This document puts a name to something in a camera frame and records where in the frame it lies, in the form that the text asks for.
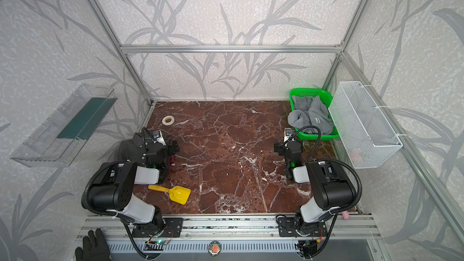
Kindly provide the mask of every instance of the wooden handle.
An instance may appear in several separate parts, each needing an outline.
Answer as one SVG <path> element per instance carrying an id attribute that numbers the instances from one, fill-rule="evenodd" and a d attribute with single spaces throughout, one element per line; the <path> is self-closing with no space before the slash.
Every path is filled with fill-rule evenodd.
<path id="1" fill-rule="evenodd" d="M 165 188 L 164 186 L 160 186 L 156 184 L 151 184 L 148 186 L 148 188 L 152 190 L 168 192 L 168 188 Z"/>

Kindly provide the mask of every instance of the gray garment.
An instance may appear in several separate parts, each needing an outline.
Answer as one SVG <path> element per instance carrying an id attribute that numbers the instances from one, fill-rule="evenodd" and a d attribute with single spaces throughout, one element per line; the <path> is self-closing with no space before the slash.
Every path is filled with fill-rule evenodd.
<path id="1" fill-rule="evenodd" d="M 287 121 L 291 126 L 300 129 L 307 125 L 313 125 L 317 126 L 323 135 L 329 135 L 332 133 L 334 123 L 332 119 L 328 118 L 328 109 L 325 104 L 322 103 L 319 96 L 292 96 L 292 99 L 295 110 L 290 112 L 287 118 Z M 308 110 L 300 110 L 299 108 L 308 108 Z M 303 132 L 306 134 L 316 134 L 317 130 L 314 128 L 306 128 Z"/>

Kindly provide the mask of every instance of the green basket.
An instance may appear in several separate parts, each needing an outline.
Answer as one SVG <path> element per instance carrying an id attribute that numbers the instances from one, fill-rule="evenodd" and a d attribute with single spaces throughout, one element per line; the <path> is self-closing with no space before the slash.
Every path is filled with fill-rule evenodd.
<path id="1" fill-rule="evenodd" d="M 292 96 L 299 96 L 299 97 L 304 97 L 304 96 L 319 96 L 321 98 L 322 103 L 324 103 L 327 107 L 330 106 L 330 103 L 332 102 L 332 95 L 327 92 L 326 90 L 322 89 L 311 89 L 311 88 L 296 88 L 290 91 L 290 104 L 291 104 L 291 110 L 293 111 L 295 107 L 293 107 L 293 100 Z M 298 135 L 299 139 L 302 140 L 317 140 L 317 134 L 305 134 L 305 133 L 299 133 Z M 321 140 L 331 140 L 333 138 L 339 138 L 340 136 L 338 135 L 337 128 L 335 125 L 333 126 L 333 131 L 331 135 L 322 135 Z"/>

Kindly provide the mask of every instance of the wall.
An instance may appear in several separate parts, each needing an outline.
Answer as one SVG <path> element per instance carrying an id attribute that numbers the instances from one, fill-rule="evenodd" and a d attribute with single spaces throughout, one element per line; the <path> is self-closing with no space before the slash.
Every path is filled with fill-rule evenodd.
<path id="1" fill-rule="evenodd" d="M 124 44 L 339 44 L 359 0 L 98 0 Z M 334 54 L 132 55 L 154 99 L 282 100 Z"/>
<path id="2" fill-rule="evenodd" d="M 348 53 L 464 208 L 462 0 L 372 0 Z M 464 260 L 464 250 L 400 153 L 358 170 L 363 207 L 394 260 Z"/>
<path id="3" fill-rule="evenodd" d="M 0 0 L 0 259 L 63 260 L 88 212 L 80 195 L 148 106 L 84 0 Z M 114 87 L 112 110 L 67 168 L 9 155 L 81 84 Z"/>

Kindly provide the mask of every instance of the yellow shovel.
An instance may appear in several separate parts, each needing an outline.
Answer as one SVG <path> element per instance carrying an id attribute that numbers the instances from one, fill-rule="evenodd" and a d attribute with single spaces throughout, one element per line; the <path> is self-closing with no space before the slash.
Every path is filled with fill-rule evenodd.
<path id="1" fill-rule="evenodd" d="M 171 201 L 175 201 L 180 204 L 185 204 L 187 202 L 191 192 L 191 190 L 189 190 L 188 188 L 183 188 L 178 185 L 174 188 L 165 188 L 164 186 L 151 184 L 148 186 L 148 188 L 152 190 L 168 192 Z"/>

